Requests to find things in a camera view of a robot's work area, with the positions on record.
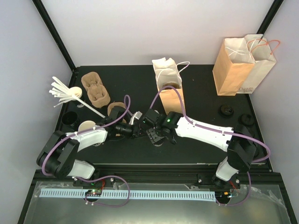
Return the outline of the brown pulp cup carrier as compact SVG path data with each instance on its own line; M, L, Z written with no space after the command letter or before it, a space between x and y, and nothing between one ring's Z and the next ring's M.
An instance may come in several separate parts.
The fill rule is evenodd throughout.
M175 89L181 89L181 86L178 83L175 83L175 82L168 82L168 83L163 84L163 89L164 90L169 90L172 87L175 88Z

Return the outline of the stack of paper cups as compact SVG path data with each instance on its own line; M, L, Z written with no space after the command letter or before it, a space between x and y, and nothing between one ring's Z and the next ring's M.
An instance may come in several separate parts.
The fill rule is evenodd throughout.
M94 126L96 125L96 123L94 121L91 121L91 120L87 120L87 121L84 121L83 123L81 123L78 127L78 132L81 132L81 131L84 131L84 130L87 130L87 129L91 129L93 128ZM88 139L88 140L83 140L83 146L99 146L101 145L100 142L96 142L95 140L92 140L92 139Z

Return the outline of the small brown paper bag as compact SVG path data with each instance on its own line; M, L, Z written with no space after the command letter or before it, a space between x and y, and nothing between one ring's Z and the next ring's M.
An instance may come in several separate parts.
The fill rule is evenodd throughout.
M172 58L155 59L152 60L153 69L156 76L157 90L162 101L165 113L178 112L182 113L182 107L185 106L184 93L182 86L182 78L180 72L189 66L189 62L176 63ZM163 89L163 84L168 82L175 82L181 86L181 89L171 88L169 90Z

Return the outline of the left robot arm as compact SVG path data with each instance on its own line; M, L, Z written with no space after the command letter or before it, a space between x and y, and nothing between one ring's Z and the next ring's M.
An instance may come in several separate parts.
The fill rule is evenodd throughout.
M77 153L106 141L142 136L138 121L141 116L141 112L129 115L125 108L116 106L108 117L89 129L74 133L55 131L38 155L36 163L47 175L58 179L79 177L89 186L96 186L100 182L100 174L95 172L91 163L77 160Z

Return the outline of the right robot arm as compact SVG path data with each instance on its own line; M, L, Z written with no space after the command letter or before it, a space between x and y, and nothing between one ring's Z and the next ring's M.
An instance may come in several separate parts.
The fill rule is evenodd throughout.
M248 172L256 153L256 144L246 127L236 128L214 126L199 122L178 112L168 115L159 114L149 109L141 118L142 123L149 126L147 135L153 145L158 145L167 139L176 144L176 137L198 140L227 153L219 163L212 177L214 186L225 187L233 175L238 172Z

